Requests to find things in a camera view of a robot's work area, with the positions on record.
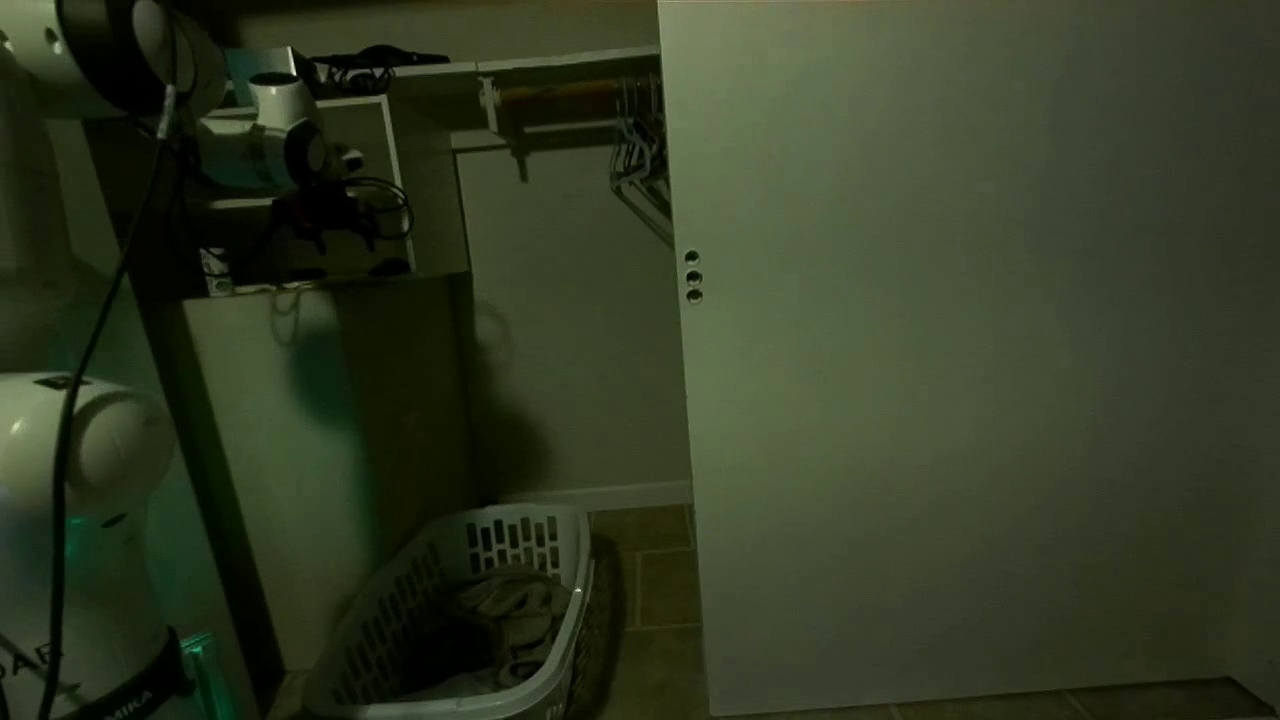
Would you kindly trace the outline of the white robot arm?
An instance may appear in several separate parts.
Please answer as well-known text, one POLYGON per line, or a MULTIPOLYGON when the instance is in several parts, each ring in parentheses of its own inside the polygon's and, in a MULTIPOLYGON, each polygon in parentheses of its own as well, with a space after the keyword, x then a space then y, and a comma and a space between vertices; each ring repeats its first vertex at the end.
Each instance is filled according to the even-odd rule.
POLYGON ((72 570, 72 527, 120 527, 165 475, 168 420, 85 367, 40 365, 79 292, 50 124, 126 111, 168 135, 220 101, 220 49, 162 0, 6 0, 6 720, 135 720, 183 682, 128 542, 110 542, 102 578, 72 570))

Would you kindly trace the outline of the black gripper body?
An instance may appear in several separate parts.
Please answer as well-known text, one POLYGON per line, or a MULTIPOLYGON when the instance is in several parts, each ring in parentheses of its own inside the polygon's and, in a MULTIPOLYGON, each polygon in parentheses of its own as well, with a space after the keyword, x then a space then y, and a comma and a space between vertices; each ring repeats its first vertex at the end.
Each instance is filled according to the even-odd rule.
POLYGON ((328 233, 351 233, 363 248, 408 234, 408 196, 396 180, 363 175, 363 158, 351 147, 334 147, 315 119, 298 124, 286 135, 289 191, 274 200, 274 217, 326 245, 328 233))

